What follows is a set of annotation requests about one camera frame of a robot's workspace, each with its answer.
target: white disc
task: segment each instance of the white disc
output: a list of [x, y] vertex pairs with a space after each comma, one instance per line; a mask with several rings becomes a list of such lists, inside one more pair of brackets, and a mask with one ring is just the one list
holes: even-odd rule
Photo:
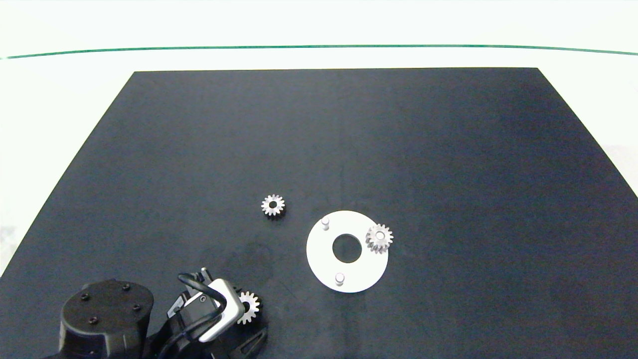
[[[366, 233], [374, 225], [370, 218], [354, 211], [332, 212], [315, 223], [308, 234], [306, 255], [321, 283], [339, 292], [356, 293], [379, 281], [388, 264], [388, 252], [374, 253], [367, 247]], [[361, 256], [352, 263], [340, 261], [332, 251], [334, 240], [342, 234], [353, 236], [361, 244]]]

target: black table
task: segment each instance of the black table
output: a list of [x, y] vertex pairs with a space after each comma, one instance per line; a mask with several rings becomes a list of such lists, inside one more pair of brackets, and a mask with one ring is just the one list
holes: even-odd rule
[[[395, 234], [367, 291], [308, 266], [336, 210]], [[137, 72], [0, 280], [0, 357], [55, 353], [64, 301], [109, 278], [154, 293], [155, 332], [201, 266], [263, 298], [260, 358], [637, 357], [637, 238], [537, 69]]]

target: black wire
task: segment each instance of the black wire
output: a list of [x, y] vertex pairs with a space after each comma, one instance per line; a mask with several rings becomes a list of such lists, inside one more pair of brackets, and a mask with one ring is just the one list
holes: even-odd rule
[[182, 339], [183, 337], [185, 337], [187, 334], [189, 334], [189, 332], [199, 328], [200, 326], [208, 323], [209, 321], [213, 321], [215, 319], [217, 319], [217, 317], [224, 311], [224, 308], [226, 308], [226, 297], [224, 297], [220, 292], [216, 291], [215, 289], [205, 285], [204, 283], [198, 281], [195, 279], [194, 276], [192, 276], [189, 273], [180, 273], [177, 276], [177, 279], [179, 279], [180, 282], [186, 284], [187, 286], [196, 289], [200, 292], [202, 292], [203, 294], [207, 294], [208, 296], [210, 296], [211, 298], [215, 299], [217, 302], [219, 302], [219, 307], [217, 307], [217, 309], [215, 309], [214, 311], [212, 311], [210, 314], [207, 314], [199, 319], [197, 319], [196, 321], [192, 322], [190, 325], [188, 325], [187, 327], [185, 327], [181, 332], [173, 334], [172, 337], [170, 337], [166, 344], [164, 344], [164, 346], [162, 346], [161, 351], [159, 352], [159, 355], [157, 357], [157, 359], [164, 359], [168, 353], [168, 350], [170, 348], [172, 348], [172, 346], [175, 345], [175, 343], [177, 343], [180, 339]]
[[193, 289], [197, 289], [198, 291], [204, 294], [208, 294], [208, 296], [210, 296], [211, 298], [219, 302], [219, 306], [222, 308], [222, 310], [226, 307], [226, 297], [221, 295], [221, 293], [216, 291], [215, 289], [195, 279], [195, 277], [192, 274], [180, 273], [177, 276], [177, 279], [179, 279], [180, 282], [186, 284], [187, 286]]

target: gear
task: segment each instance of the gear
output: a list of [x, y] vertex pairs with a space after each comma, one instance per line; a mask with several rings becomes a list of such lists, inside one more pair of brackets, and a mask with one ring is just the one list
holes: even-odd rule
[[242, 315], [237, 321], [237, 324], [250, 323], [254, 317], [257, 317], [256, 313], [259, 311], [260, 304], [259, 298], [257, 298], [254, 293], [246, 291], [241, 293], [239, 301], [244, 304], [244, 308], [246, 309], [244, 311], [244, 315]]
[[384, 253], [388, 251], [393, 238], [392, 231], [384, 224], [373, 225], [366, 233], [367, 247], [375, 253]]
[[269, 217], [279, 216], [286, 211], [286, 204], [280, 195], [269, 195], [262, 201], [262, 211]]

